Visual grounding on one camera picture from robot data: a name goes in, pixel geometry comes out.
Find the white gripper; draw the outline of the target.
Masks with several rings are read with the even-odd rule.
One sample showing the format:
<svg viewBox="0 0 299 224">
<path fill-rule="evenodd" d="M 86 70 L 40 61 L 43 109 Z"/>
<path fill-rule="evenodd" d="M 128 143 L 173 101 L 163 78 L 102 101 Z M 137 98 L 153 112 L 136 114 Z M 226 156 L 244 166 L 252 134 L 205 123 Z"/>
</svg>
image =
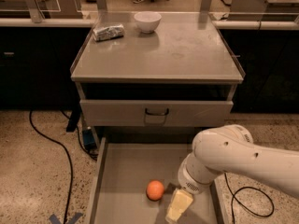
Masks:
<svg viewBox="0 0 299 224">
<path fill-rule="evenodd" d="M 189 154 L 179 166 L 178 182 L 181 189 L 175 189 L 168 205 L 165 220 L 176 224 L 193 202 L 192 194 L 208 189 L 222 172 L 205 167 L 193 154 Z"/>
</svg>

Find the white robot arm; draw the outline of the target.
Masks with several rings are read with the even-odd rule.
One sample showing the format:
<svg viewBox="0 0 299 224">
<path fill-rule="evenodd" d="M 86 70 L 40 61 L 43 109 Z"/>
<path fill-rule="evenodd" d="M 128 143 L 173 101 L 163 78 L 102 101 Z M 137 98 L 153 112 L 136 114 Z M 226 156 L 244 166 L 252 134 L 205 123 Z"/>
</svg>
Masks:
<svg viewBox="0 0 299 224">
<path fill-rule="evenodd" d="M 192 152 L 178 169 L 175 189 L 165 220 L 177 224 L 193 202 L 224 173 L 243 175 L 299 198 L 299 152 L 253 143 L 241 125 L 206 129 L 192 140 Z"/>
</svg>

